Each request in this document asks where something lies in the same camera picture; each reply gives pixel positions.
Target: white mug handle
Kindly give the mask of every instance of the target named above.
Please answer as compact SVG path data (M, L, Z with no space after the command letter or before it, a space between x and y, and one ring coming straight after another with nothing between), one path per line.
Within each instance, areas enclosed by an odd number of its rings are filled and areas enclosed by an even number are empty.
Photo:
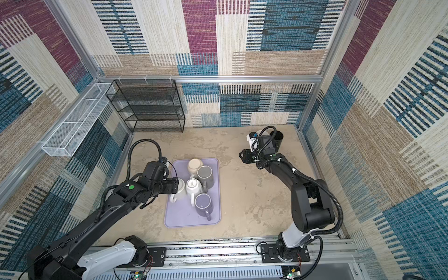
M194 207L194 194L191 194L191 206Z

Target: white mug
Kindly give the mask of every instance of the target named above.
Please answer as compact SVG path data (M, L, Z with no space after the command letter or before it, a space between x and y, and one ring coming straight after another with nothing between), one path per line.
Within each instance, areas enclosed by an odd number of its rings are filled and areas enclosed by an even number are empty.
M187 194L190 197L191 200L191 206L195 207L194 205L194 199L198 194L202 193L202 185L201 182L199 182L198 179L191 178L187 181L187 186L185 187L187 190Z
M190 179L191 178L198 178L198 170L201 166L203 166L204 163L200 159L192 159L188 162L187 169L190 173Z
M169 196L169 201L171 203L176 202L178 199L182 199L187 195L187 192L185 190L185 182L181 178L179 178L179 185L177 186L177 194L171 194Z

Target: mug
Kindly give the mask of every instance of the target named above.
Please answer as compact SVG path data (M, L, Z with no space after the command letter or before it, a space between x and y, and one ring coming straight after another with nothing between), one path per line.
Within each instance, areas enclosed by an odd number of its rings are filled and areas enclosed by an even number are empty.
M188 172L191 174L191 178L198 178L198 169L203 166L204 163L200 159L192 159L188 162Z
M179 178L179 185L177 186L177 194L171 194L169 196L169 201L171 203L176 202L178 199L182 199L187 195L187 192L185 190L185 182L181 178Z
M196 212L202 216L207 217L207 220L211 220L211 213L213 212L213 202L211 201L210 195L200 194L196 197L194 201Z
M187 181L187 194L191 199L191 206L194 207L194 199L200 193L202 193L201 182L198 179L191 178Z
M207 191L211 189L215 184L215 180L213 179L213 172L211 170L211 167L208 165L203 165L198 169L198 179L202 184L204 193L207 193Z

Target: white wire basket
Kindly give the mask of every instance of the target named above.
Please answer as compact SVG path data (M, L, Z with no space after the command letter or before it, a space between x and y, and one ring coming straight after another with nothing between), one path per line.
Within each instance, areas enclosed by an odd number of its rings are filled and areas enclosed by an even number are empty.
M109 83L96 83L42 146L49 156L73 156L109 100Z

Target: gray mug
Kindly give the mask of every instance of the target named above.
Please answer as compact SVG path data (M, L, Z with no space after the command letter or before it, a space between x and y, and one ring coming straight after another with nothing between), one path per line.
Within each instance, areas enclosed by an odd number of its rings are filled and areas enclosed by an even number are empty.
M207 191L215 184L213 172L208 165L203 165L198 169L198 179L201 182L204 193L207 193Z
M207 220L211 221L211 213L213 212L213 202L210 195L200 194L194 200L196 212L202 216L207 217Z

